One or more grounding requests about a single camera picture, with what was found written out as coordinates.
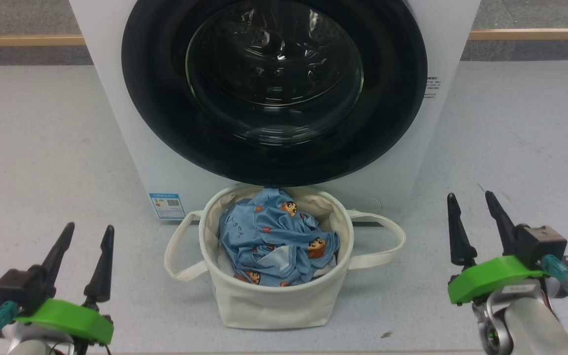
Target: front-loading washing machine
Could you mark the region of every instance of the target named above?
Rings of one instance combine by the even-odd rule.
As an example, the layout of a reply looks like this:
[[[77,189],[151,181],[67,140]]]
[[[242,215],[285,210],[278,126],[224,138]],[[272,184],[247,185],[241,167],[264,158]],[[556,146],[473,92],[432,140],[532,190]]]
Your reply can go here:
[[[159,218],[238,182],[399,218],[479,0],[70,0]]]

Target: gray wall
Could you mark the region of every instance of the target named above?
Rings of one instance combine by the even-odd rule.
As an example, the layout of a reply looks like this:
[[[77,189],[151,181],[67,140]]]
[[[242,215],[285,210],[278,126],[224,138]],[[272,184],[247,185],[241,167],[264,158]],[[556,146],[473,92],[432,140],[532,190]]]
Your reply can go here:
[[[568,0],[482,0],[474,29],[568,28]],[[79,34],[68,0],[0,0],[0,35]],[[568,41],[474,41],[462,60],[568,59]],[[0,48],[0,65],[90,64],[84,47]]]

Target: cable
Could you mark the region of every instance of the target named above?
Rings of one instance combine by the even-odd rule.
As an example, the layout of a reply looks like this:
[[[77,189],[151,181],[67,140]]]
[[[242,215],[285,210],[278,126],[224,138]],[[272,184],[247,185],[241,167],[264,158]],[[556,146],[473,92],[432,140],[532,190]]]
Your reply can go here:
[[[56,347],[61,345],[61,344],[72,344],[71,342],[57,342],[56,344],[54,344],[54,346],[52,346],[51,349],[49,349],[49,353],[47,353],[47,355],[52,355],[52,353],[55,353],[56,355],[58,355],[56,353]]]

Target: cartoon face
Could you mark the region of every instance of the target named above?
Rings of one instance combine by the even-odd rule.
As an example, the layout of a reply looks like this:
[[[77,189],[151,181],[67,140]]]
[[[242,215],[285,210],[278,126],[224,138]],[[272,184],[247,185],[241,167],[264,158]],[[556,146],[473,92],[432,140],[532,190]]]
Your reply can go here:
[[[259,285],[260,284],[260,273],[257,271],[245,271],[245,274],[248,276],[248,278],[251,279],[251,283],[254,285]]]
[[[293,201],[284,202],[280,207],[280,210],[288,212],[291,216],[295,216],[297,213],[297,205]]]
[[[308,243],[308,250],[318,250],[322,248],[325,248],[325,240],[322,240],[321,238],[317,238]]]
[[[308,257],[311,259],[317,259],[323,256],[325,251],[325,240],[322,238],[317,238],[310,243],[308,243]]]

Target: cartoon print fabric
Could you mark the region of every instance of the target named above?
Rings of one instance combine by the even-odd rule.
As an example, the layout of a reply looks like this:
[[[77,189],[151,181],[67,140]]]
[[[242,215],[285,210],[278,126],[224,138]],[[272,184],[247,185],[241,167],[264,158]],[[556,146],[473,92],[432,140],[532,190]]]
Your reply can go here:
[[[272,188],[225,212],[219,238],[234,277],[256,285],[308,283],[317,270],[334,264],[339,250],[336,232],[322,231],[286,192]]]

